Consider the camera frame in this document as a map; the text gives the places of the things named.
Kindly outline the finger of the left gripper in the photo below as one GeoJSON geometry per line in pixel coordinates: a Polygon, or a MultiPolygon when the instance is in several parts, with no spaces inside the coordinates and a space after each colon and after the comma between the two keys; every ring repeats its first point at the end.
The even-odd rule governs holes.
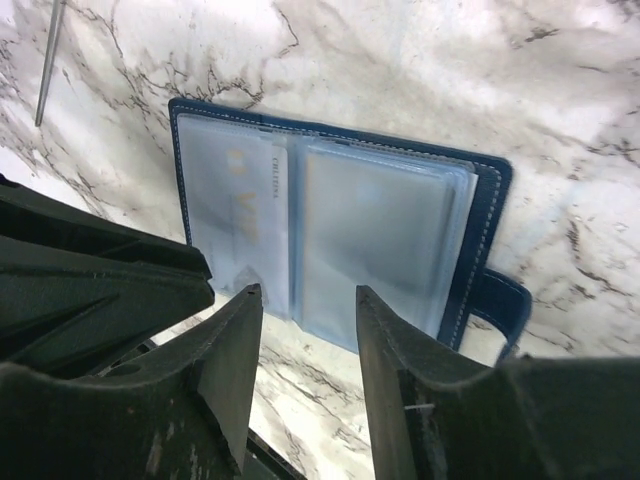
{"type": "Polygon", "coordinates": [[[194,247],[1,180],[1,358],[103,370],[214,302],[194,247]]]}

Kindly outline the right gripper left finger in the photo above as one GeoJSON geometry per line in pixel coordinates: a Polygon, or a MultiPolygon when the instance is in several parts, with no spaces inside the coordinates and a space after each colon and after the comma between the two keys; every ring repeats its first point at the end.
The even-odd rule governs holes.
{"type": "Polygon", "coordinates": [[[259,285],[108,374],[1,367],[5,479],[241,475],[263,317],[259,285]]]}

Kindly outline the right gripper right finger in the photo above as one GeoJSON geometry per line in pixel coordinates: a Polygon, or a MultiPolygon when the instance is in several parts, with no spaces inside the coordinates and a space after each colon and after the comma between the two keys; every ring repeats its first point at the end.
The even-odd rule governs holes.
{"type": "Polygon", "coordinates": [[[639,361],[544,359],[494,367],[356,291],[359,357],[379,479],[635,479],[639,361]]]}

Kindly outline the blue leather card holder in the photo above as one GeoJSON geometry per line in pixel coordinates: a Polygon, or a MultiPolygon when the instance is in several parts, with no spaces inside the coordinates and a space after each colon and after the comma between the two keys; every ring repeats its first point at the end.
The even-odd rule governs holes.
{"type": "Polygon", "coordinates": [[[356,289],[367,285],[451,349],[477,316],[504,335],[504,354],[513,350],[531,295],[487,265],[513,177],[507,160],[186,98],[168,110],[186,240],[200,252],[187,193],[198,151],[223,136],[286,150],[290,305],[279,316],[264,304],[267,313],[356,351],[356,289]]]}

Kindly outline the gold credit card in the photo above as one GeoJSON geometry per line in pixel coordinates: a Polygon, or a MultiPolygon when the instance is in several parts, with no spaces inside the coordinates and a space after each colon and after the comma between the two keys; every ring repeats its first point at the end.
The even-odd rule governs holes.
{"type": "Polygon", "coordinates": [[[266,309],[288,313],[288,209],[280,192],[286,150],[267,140],[223,136],[189,164],[192,240],[205,255],[218,291],[259,283],[266,309]]]}

